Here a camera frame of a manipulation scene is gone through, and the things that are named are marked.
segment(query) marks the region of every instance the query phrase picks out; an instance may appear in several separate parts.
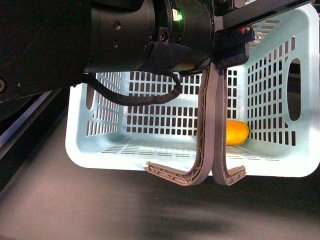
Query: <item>black cylindrical motor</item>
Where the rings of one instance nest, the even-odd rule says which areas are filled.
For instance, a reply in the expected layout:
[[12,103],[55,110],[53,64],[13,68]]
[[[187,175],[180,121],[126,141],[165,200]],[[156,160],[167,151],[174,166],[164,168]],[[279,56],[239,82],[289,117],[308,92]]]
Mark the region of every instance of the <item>black cylindrical motor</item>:
[[199,71],[210,61],[213,13],[202,1],[144,0],[138,11],[92,6],[87,73]]

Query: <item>green led light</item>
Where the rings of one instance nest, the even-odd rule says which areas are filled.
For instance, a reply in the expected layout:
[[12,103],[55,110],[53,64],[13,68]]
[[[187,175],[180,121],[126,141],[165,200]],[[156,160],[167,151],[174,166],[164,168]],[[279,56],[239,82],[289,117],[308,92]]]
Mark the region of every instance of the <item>green led light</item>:
[[178,21],[181,21],[183,18],[184,18],[184,17],[182,16],[182,13],[179,12],[179,14],[178,14]]
[[182,15],[182,12],[180,12],[178,9],[172,9],[172,16],[173,21],[180,22],[182,19],[184,19],[184,16]]

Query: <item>basket handle hole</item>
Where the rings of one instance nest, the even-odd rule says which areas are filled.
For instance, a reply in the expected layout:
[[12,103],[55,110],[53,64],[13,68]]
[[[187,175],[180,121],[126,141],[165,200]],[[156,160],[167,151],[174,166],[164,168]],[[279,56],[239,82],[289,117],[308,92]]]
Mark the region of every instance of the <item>basket handle hole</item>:
[[298,58],[290,63],[286,91],[290,119],[297,121],[301,114],[301,64]]
[[94,106],[95,90],[89,85],[86,88],[86,108],[90,111]]

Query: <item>light blue basket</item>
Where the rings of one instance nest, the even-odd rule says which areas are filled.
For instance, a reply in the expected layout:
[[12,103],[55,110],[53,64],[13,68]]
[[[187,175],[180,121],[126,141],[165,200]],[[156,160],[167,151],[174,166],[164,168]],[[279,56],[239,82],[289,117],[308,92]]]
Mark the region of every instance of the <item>light blue basket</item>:
[[[227,166],[244,165],[248,175],[306,176],[320,162],[318,14],[305,5],[253,27],[249,61],[228,69],[228,118],[248,123],[250,135],[242,145],[227,147]],[[293,121],[287,79],[295,59],[301,66],[301,114]],[[144,72],[98,73],[97,79],[125,95],[163,94],[174,86],[169,77]],[[86,168],[143,170],[152,161],[188,171],[201,134],[200,83],[201,75],[183,78],[177,99],[143,107],[116,105],[86,84],[71,88],[68,155]]]

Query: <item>robotic arm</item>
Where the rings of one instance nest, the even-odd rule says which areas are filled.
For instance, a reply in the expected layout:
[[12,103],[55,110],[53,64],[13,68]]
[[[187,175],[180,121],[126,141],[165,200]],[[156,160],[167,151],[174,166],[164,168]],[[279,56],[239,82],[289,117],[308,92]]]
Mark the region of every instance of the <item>robotic arm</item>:
[[[173,72],[188,76],[210,63],[218,69],[245,63],[255,39],[247,26],[310,2],[0,1],[0,119],[28,96],[80,83],[121,105],[166,103],[181,92]],[[163,96],[129,97],[91,75],[124,71],[171,76],[176,87]]]

